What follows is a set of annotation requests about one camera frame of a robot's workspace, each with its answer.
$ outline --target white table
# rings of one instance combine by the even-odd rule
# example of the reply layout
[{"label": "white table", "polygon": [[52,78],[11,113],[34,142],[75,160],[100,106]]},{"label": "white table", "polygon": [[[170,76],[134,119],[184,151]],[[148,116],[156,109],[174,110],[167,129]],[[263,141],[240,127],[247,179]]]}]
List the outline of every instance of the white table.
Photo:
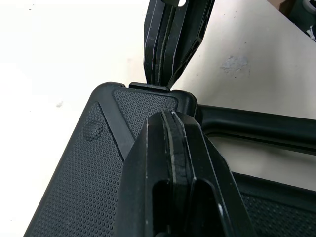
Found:
[{"label": "white table", "polygon": [[[24,234],[91,91],[107,81],[146,81],[148,0],[131,2],[0,5],[2,237]],[[226,73],[230,56],[248,63]],[[315,61],[316,44],[265,0],[216,0],[204,41],[174,89],[201,104],[316,119]],[[234,171],[316,190],[307,183],[316,178],[310,156],[215,144]]]}]

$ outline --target black plastic part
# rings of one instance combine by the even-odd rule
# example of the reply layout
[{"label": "black plastic part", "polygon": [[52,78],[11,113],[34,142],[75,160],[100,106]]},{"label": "black plastic part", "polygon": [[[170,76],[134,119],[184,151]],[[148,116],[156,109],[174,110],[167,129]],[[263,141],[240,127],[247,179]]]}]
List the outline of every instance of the black plastic part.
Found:
[{"label": "black plastic part", "polygon": [[113,236],[122,164],[146,118],[195,115],[193,95],[162,91],[106,83],[92,92],[25,237]]},{"label": "black plastic part", "polygon": [[245,139],[316,155],[316,121],[305,118],[199,105],[208,136]]},{"label": "black plastic part", "polygon": [[256,236],[226,162],[190,116],[148,118],[124,164],[117,237]]},{"label": "black plastic part", "polygon": [[316,237],[316,192],[234,173],[259,237]]},{"label": "black plastic part", "polygon": [[145,19],[144,69],[148,84],[171,88],[201,44],[214,0],[150,0]]}]

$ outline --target stain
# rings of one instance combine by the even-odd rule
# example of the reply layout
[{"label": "stain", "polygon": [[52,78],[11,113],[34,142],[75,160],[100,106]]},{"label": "stain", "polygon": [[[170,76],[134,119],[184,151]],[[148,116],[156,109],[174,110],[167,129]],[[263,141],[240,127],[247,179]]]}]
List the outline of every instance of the stain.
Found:
[{"label": "stain", "polygon": [[62,107],[64,105],[64,101],[61,101],[61,102],[59,102],[57,105],[56,105],[56,107],[57,108],[60,108],[60,107]]},{"label": "stain", "polygon": [[226,73],[238,72],[242,67],[248,64],[248,60],[244,56],[233,57],[230,56],[221,66]]}]

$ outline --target dotted texture panel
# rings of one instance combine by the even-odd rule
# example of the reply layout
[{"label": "dotted texture panel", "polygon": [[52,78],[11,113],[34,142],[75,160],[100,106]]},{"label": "dotted texture panel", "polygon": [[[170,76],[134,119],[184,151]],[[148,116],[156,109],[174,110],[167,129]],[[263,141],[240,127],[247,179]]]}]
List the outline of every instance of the dotted texture panel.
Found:
[{"label": "dotted texture panel", "polygon": [[316,237],[316,214],[277,202],[243,195],[259,237]]},{"label": "dotted texture panel", "polygon": [[114,98],[134,138],[139,135],[147,117],[161,110],[175,111],[177,108],[177,100],[169,96],[116,90]]},{"label": "dotted texture panel", "polygon": [[113,236],[122,161],[98,103],[47,190],[32,237]]}]

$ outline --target handle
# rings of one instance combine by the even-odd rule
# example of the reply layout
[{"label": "handle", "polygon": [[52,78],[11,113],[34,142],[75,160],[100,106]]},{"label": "handle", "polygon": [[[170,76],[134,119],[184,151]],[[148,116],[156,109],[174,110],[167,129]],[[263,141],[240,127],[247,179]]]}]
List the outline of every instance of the handle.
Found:
[{"label": "handle", "polygon": [[316,120],[199,105],[202,130],[316,155]]}]

